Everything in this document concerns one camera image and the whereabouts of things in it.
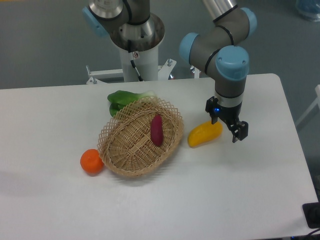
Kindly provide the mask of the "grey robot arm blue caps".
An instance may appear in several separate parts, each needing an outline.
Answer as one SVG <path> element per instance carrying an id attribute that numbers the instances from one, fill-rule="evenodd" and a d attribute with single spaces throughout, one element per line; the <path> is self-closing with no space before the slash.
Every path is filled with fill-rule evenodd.
<path id="1" fill-rule="evenodd" d="M 215 81 L 214 96 L 205 110 L 212 123 L 223 121 L 233 141 L 248 136 L 249 125 L 239 119 L 249 55 L 239 43 L 257 28 L 257 18 L 234 0 L 205 0 L 214 28 L 207 35 L 188 33 L 179 55 Z M 82 14 L 98 36 L 109 36 L 121 53 L 126 82 L 158 80 L 158 47 L 164 39 L 162 20 L 150 10 L 148 0 L 91 0 Z"/>

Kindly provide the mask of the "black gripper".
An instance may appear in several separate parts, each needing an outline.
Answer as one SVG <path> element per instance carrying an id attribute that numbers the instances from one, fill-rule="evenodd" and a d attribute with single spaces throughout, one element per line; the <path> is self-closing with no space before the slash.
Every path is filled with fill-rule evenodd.
<path id="1" fill-rule="evenodd" d="M 211 124 L 214 125 L 218 118 L 222 120 L 232 133 L 232 142 L 242 141 L 248 136 L 249 124 L 239 120 L 242 103 L 233 107 L 225 107 L 218 103 L 218 99 L 212 96 L 206 101 L 205 111 L 209 113 Z"/>

